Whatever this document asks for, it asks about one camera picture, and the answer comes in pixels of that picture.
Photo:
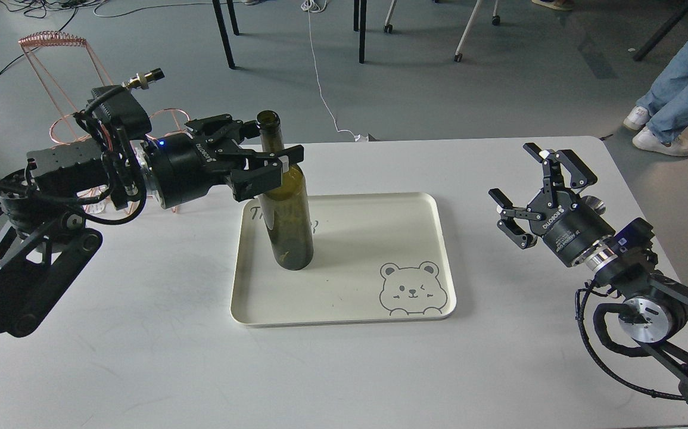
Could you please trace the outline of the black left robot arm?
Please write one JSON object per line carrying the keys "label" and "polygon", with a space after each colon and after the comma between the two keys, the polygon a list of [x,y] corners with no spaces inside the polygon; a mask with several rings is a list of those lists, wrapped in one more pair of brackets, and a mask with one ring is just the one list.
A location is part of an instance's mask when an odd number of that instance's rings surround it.
{"label": "black left robot arm", "polygon": [[189,120],[183,132],[150,138],[150,117],[132,90],[163,77],[156,69],[94,89],[73,114],[88,139],[32,151],[25,168],[0,179],[0,334],[39,328],[103,243],[88,222],[123,225],[149,195],[170,209],[218,185],[245,201],[281,187],[303,161],[300,145],[241,146],[278,128],[272,111],[250,122],[229,114]]}

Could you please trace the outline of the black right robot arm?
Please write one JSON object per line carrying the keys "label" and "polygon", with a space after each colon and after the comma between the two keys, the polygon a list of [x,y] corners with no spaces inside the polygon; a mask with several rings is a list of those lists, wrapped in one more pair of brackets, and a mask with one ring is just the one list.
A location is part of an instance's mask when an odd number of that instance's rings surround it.
{"label": "black right robot arm", "polygon": [[597,366],[619,383],[595,353],[584,327],[584,310],[600,287],[616,291],[622,302],[595,307],[593,326],[600,343],[628,358],[654,358],[679,380],[678,394],[660,393],[633,383],[627,387],[651,397],[688,404],[688,286],[658,271],[652,251],[652,225],[635,218],[619,232],[602,218],[602,201],[581,191],[597,176],[572,150],[524,149],[543,168],[543,185],[525,207],[516,207],[498,188],[489,195],[498,204],[498,227],[518,247],[540,238],[567,267],[587,266],[594,279],[576,291],[575,309],[581,339]]}

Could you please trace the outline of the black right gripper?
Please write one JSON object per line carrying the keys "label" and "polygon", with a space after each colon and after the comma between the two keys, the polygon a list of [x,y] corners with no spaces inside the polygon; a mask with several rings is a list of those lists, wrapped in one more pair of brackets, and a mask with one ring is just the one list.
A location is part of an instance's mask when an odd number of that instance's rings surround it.
{"label": "black right gripper", "polygon": [[[581,202],[580,192],[599,178],[572,150],[542,150],[535,143],[526,143],[523,149],[542,164],[543,188],[528,209],[514,207],[499,188],[491,188],[488,194],[499,208],[498,228],[522,249],[536,244],[535,235],[541,237],[565,266],[578,265],[595,241],[615,234]],[[521,228],[516,218],[530,220],[533,234]]]}

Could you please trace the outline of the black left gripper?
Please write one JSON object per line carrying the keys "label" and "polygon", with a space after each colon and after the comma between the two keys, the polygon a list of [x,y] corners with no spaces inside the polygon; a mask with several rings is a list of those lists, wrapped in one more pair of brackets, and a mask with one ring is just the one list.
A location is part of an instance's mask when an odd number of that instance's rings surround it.
{"label": "black left gripper", "polygon": [[[193,138],[176,133],[144,146],[148,189],[162,209],[205,196],[221,184],[229,185],[235,201],[252,199],[280,187],[283,173],[304,160],[302,145],[271,153],[241,147],[259,136],[256,120],[221,114],[184,125]],[[217,157],[208,149],[217,149]]]}

